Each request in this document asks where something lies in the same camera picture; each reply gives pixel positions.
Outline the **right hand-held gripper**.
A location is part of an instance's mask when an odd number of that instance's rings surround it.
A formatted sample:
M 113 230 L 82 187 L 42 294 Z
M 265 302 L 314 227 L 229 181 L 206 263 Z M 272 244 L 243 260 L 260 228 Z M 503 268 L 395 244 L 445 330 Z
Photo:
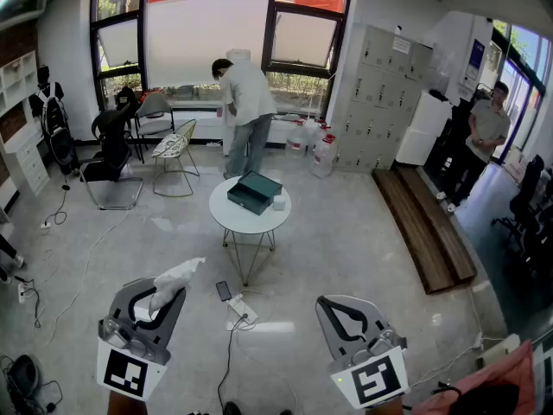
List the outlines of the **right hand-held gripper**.
M 361 324 L 359 334 L 347 332 L 338 311 Z M 382 405 L 409 390 L 404 364 L 406 340 L 393 329 L 386 329 L 366 341 L 373 326 L 383 329 L 381 323 L 377 324 L 380 313 L 372 302 L 345 295 L 319 296 L 315 312 L 335 360 L 330 365 L 330 378 L 354 409 Z M 357 340 L 366 342 L 345 354 L 344 343 Z

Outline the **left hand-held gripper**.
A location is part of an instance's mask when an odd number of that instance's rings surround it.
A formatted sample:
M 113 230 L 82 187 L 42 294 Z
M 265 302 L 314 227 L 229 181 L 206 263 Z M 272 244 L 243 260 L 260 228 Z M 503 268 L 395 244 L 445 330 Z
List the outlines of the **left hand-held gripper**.
M 167 372 L 166 347 L 186 300 L 182 288 L 148 322 L 137 321 L 135 305 L 155 293 L 154 280 L 139 278 L 125 284 L 114 297 L 109 316 L 99 321 L 98 384 L 140 401 L 149 399 Z

